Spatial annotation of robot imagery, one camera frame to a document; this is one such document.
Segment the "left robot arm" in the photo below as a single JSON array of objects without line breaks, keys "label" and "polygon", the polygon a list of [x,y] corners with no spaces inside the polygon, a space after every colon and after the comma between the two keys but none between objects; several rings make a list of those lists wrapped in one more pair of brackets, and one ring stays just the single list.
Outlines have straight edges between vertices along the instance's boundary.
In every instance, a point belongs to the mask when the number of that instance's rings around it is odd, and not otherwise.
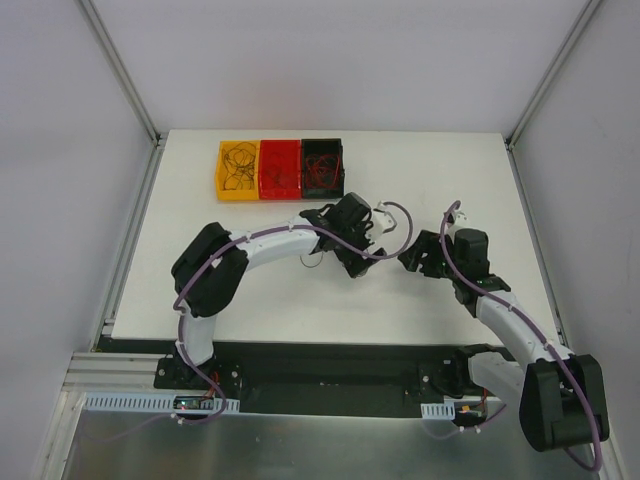
[{"label": "left robot arm", "polygon": [[173,308],[179,314],[179,380],[191,389],[215,380],[209,361],[214,357],[217,316],[231,303],[247,272],[287,257],[332,252],[347,274],[357,278],[387,255],[382,248],[373,253],[369,248],[395,227],[385,204],[373,208],[355,193],[254,232],[207,224],[171,268],[177,294]]}]

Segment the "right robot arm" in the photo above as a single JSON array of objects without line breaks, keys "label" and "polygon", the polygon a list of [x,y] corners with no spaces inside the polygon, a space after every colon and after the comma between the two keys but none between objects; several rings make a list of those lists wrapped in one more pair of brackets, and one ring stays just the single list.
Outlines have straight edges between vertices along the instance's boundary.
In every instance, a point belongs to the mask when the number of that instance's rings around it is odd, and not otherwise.
[{"label": "right robot arm", "polygon": [[599,448],[610,434],[600,364],[547,338],[511,287],[491,273],[488,246],[481,230],[462,228],[452,235],[423,230],[399,257],[410,272],[449,280],[456,300],[507,351],[501,354],[488,344],[460,347],[433,375],[433,387],[453,398],[483,388],[516,407],[521,430],[538,452]]}]

